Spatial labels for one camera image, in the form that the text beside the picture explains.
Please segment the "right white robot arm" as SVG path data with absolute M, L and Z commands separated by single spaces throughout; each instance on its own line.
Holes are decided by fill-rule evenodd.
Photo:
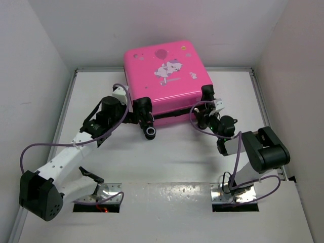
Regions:
M 235 135 L 237 120 L 225 115 L 218 118 L 218 113 L 209 110 L 193 110 L 197 119 L 197 128 L 209 128 L 217 140 L 217 149 L 223 156 L 236 153 L 234 170 L 229 175 L 225 193 L 235 192 L 252 186 L 266 178 L 265 173 L 278 169 L 291 160 L 290 153 L 273 129 L 269 126 L 256 132 L 247 131 Z

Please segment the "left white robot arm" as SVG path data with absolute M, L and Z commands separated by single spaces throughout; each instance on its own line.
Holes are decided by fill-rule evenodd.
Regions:
M 129 94 L 102 98 L 70 143 L 54 144 L 63 147 L 61 152 L 34 172 L 22 170 L 19 205 L 51 221 L 65 204 L 80 204 L 82 197 L 93 196 L 95 200 L 89 203 L 91 206 L 105 203 L 98 193 L 104 179 L 80 164 L 124 122 L 129 106 Z

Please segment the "pink suitcase with dark lining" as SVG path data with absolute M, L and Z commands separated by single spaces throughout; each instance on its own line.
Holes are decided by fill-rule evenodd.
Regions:
M 194 45 L 188 40 L 130 49 L 124 71 L 133 114 L 148 140 L 156 126 L 191 118 L 199 101 L 214 98 L 213 83 Z

